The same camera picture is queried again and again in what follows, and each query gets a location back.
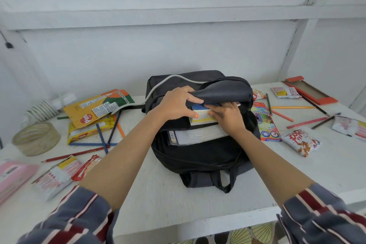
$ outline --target white table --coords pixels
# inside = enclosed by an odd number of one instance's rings
[[[270,87],[275,85],[281,85],[281,83],[254,85],[253,88],[268,93],[272,106],[308,105],[303,99],[276,98],[270,90]],[[142,99],[142,96],[135,97],[137,101]],[[365,118],[339,103],[323,106],[323,108],[330,115],[342,112],[344,116],[366,121]],[[324,116],[317,109],[277,110],[295,120],[291,123],[273,115],[281,135],[290,131],[286,129],[290,124]],[[141,110],[125,110],[120,119],[125,134],[143,117]],[[9,144],[0,152],[1,158],[13,158],[38,164],[47,158],[88,148],[66,145],[69,120],[53,119],[51,122],[62,135],[55,148],[45,154],[27,158]],[[284,142],[266,142],[266,144],[313,180],[340,195],[347,204],[364,201],[366,200],[366,143],[333,131],[332,123],[333,121],[328,122],[314,130],[314,137],[321,140],[323,145],[307,158],[297,154]],[[106,140],[109,134],[110,131],[104,132]],[[113,138],[113,142],[121,140],[118,131]],[[100,142],[97,135],[83,141]],[[79,156],[83,162],[90,157],[91,154]],[[57,206],[73,186],[68,186],[49,202],[41,201],[39,193],[33,185],[30,185],[30,182],[53,164],[55,162],[41,163],[38,173],[0,205],[0,235],[3,243],[14,243],[23,233],[31,230]],[[233,190],[228,194],[224,194],[215,187],[186,188],[179,175],[163,167],[150,149],[120,210],[114,235],[120,236],[179,225],[178,231],[185,238],[197,237],[272,221],[275,220],[277,212],[279,208],[255,170],[238,176]]]

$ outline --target hand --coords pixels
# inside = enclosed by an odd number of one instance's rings
[[[161,103],[155,108],[156,111],[159,111],[166,120],[175,120],[184,116],[198,118],[199,115],[188,109],[185,102],[188,100],[194,103],[203,103],[204,101],[191,95],[190,92],[194,92],[194,89],[189,86],[168,91]]]
[[[243,117],[235,102],[224,102],[222,106],[214,106],[205,104],[205,107],[211,109],[208,113],[213,117],[222,129],[231,137],[247,131],[245,128]]]

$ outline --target striped sleeve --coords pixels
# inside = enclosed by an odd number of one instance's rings
[[[19,244],[113,243],[118,211],[83,187],[75,186],[48,217],[23,235]]]
[[[319,184],[287,200],[277,217],[290,243],[366,243],[366,218]]]

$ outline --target black backpack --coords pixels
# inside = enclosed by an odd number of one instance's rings
[[[142,112],[148,113],[155,108],[166,92],[189,85],[196,90],[193,95],[203,99],[205,103],[240,102],[239,109],[245,127],[260,139],[258,120],[250,111],[254,100],[253,90],[248,81],[240,77],[227,77],[220,71],[195,71],[180,75],[193,81],[207,81],[207,83],[195,84],[179,77],[172,77],[155,89]],[[150,77],[146,96],[155,85],[168,76]],[[156,134],[151,147],[167,169],[180,174],[186,187],[216,186],[228,193],[234,186],[236,177],[253,168],[248,156],[233,138],[226,136],[186,146],[170,145],[168,139],[168,132],[172,130],[189,130],[215,124],[217,123],[191,127],[188,117],[167,121]],[[222,186],[221,170],[229,172],[230,184],[227,186]]]

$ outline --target forearm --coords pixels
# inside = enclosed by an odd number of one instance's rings
[[[245,150],[254,168],[279,206],[314,184],[314,181],[284,160],[247,130],[234,139]]]
[[[113,210],[123,204],[156,133],[166,121],[156,109],[150,111],[80,182],[80,186],[104,197]]]

